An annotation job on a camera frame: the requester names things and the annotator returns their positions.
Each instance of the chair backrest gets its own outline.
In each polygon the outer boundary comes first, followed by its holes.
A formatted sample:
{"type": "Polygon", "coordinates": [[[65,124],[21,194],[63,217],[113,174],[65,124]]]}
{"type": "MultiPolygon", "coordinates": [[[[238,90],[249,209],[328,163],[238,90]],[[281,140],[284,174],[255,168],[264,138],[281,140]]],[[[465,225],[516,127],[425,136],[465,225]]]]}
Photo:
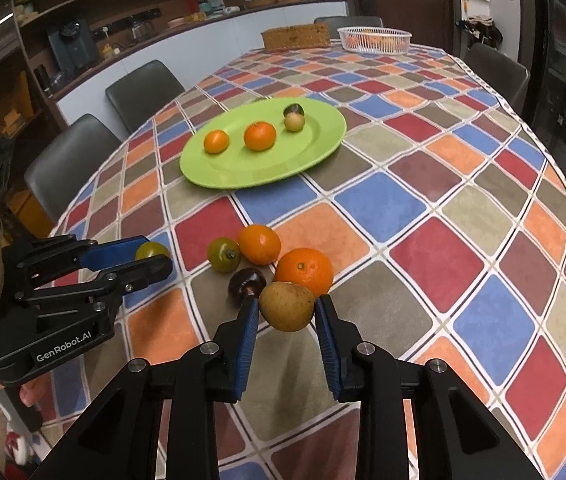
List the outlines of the chair backrest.
{"type": "Polygon", "coordinates": [[[121,145],[91,114],[79,117],[25,172],[25,183],[50,220],[57,222],[96,170],[121,145]]]}
{"type": "Polygon", "coordinates": [[[383,27],[383,20],[378,16],[320,16],[314,23],[327,23],[330,38],[340,38],[338,29],[341,27],[383,27]]]}
{"type": "Polygon", "coordinates": [[[521,113],[530,79],[527,68],[483,43],[474,43],[463,61],[521,113]]]}
{"type": "Polygon", "coordinates": [[[133,134],[184,91],[173,73],[155,59],[123,76],[110,85],[105,93],[127,131],[133,134]]]}

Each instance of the oval plate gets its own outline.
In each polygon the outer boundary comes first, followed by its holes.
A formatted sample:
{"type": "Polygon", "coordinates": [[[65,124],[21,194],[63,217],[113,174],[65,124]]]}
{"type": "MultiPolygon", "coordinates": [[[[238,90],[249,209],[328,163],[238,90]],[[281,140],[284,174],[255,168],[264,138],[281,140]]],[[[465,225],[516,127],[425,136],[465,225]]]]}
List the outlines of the oval plate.
{"type": "Polygon", "coordinates": [[[191,137],[181,154],[181,171],[202,187],[259,186],[315,166],[341,145],[345,131],[341,112],[324,102],[302,97],[256,101],[215,117],[191,137]],[[283,110],[292,103],[305,111],[305,126],[295,134],[283,123],[283,110]],[[246,127],[256,121],[267,121],[277,130],[277,141],[264,152],[253,152],[243,142],[246,127]],[[230,136],[230,145],[218,155],[203,149],[205,136],[213,130],[230,136]]]}

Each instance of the door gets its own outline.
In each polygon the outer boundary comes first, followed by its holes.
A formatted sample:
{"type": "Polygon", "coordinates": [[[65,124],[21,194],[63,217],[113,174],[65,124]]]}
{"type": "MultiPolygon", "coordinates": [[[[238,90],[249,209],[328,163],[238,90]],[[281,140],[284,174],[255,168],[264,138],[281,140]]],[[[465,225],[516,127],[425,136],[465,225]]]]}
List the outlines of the door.
{"type": "Polygon", "coordinates": [[[454,48],[453,0],[358,0],[361,14],[374,14],[390,28],[412,33],[412,43],[454,48]]]}

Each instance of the checkered tablecloth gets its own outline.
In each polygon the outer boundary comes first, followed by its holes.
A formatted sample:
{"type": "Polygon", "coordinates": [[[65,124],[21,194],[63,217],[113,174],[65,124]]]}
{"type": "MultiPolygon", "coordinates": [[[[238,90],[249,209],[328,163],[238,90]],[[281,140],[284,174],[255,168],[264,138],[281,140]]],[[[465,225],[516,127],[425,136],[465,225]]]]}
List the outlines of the checkered tablecloth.
{"type": "MultiPolygon", "coordinates": [[[[147,235],[170,248],[175,271],[125,298],[112,340],[54,371],[42,402],[52,443],[128,359],[178,359],[236,316],[206,247],[249,223],[274,228],[283,252],[327,254],[340,316],[397,358],[445,359],[545,478],[566,478],[566,181],[492,89],[418,46],[405,56],[252,52],[164,108],[94,175],[57,234],[147,235]],[[337,107],[342,147],[254,189],[183,178],[179,153],[197,128],[275,96],[337,107]]],[[[417,478],[408,404],[406,414],[417,478]]],[[[217,407],[221,478],[351,479],[358,416],[358,405],[332,400],[311,327],[290,335],[263,324],[243,400],[217,407]]],[[[166,439],[164,424],[158,478],[166,439]]]]}

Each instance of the chair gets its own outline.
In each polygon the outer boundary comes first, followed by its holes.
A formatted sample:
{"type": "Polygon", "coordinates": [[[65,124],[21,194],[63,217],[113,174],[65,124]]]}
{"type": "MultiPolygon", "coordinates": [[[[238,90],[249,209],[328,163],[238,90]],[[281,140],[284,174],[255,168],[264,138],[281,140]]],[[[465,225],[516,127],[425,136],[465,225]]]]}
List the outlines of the chair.
{"type": "Polygon", "coordinates": [[[85,114],[54,139],[25,172],[25,183],[57,222],[96,170],[121,145],[107,126],[85,114]]]}
{"type": "Polygon", "coordinates": [[[463,61],[521,113],[530,79],[527,68],[483,43],[474,43],[463,61]]]}
{"type": "Polygon", "coordinates": [[[383,20],[378,16],[320,16],[314,23],[327,23],[330,38],[340,38],[338,29],[341,27],[383,27],[383,20]]]}
{"type": "Polygon", "coordinates": [[[157,59],[132,70],[105,91],[130,134],[183,92],[183,85],[157,59]]]}

